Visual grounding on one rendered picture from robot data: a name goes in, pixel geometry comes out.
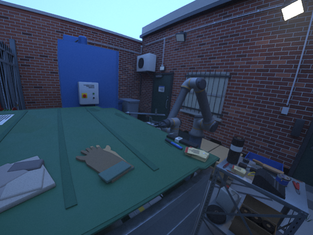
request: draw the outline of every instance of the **green door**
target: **green door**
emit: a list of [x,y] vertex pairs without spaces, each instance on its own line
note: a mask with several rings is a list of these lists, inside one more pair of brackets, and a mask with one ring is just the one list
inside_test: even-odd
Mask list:
[[174,73],[156,74],[153,81],[151,113],[165,114],[165,116],[152,116],[154,121],[167,118],[171,108]]
[[311,134],[308,145],[293,173],[293,178],[299,179],[313,186],[313,135]]

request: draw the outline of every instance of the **green strip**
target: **green strip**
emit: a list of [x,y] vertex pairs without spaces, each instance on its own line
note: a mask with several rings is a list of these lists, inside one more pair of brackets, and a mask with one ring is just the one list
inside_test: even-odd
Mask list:
[[60,151],[63,197],[65,208],[68,209],[72,206],[76,206],[77,200],[72,181],[71,168],[67,157],[61,109],[58,109],[58,133],[59,133],[59,151]]
[[5,129],[4,132],[1,133],[0,135],[0,142],[4,139],[4,137],[12,130],[12,128],[22,119],[22,117],[24,117],[24,115],[27,113],[28,111],[27,110],[24,110],[22,112],[22,114],[14,120],[13,123],[11,123],[11,125],[9,125],[8,128]]
[[139,152],[136,148],[134,148],[130,143],[128,143],[123,137],[121,137],[118,133],[116,133],[111,127],[109,127],[104,121],[98,118],[95,114],[90,112],[88,109],[87,111],[91,113],[109,132],[111,132],[116,138],[119,139],[130,151],[132,151],[141,161],[143,161],[148,167],[150,167],[153,171],[158,169],[157,166],[154,165],[148,158],[146,158],[141,152]]

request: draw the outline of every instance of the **barred window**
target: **barred window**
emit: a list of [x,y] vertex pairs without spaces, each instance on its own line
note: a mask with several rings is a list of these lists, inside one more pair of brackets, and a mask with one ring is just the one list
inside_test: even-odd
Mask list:
[[[228,79],[231,78],[228,72],[189,72],[186,79],[204,78],[207,82],[205,91],[207,93],[210,109],[216,121],[221,121],[224,99]],[[192,89],[185,98],[181,111],[193,115],[201,115],[196,94]]]

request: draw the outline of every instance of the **wall lamp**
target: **wall lamp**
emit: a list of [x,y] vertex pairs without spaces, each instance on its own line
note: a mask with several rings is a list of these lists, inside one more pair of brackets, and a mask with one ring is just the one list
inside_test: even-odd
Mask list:
[[176,41],[186,41],[187,33],[180,32],[176,34]]
[[291,4],[290,1],[286,1],[281,11],[283,12],[285,21],[304,12],[301,0],[295,1]]

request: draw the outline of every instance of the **blue tray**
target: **blue tray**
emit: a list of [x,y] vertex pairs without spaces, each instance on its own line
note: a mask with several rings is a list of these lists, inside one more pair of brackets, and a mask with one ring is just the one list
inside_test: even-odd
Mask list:
[[284,171],[284,164],[281,164],[277,161],[273,161],[273,160],[270,160],[266,157],[262,157],[258,154],[254,154],[254,153],[251,153],[251,152],[248,152],[248,154],[245,156],[245,158],[248,158],[248,159],[255,159],[255,160],[258,160],[266,165],[269,165],[269,166],[272,166],[280,171]]

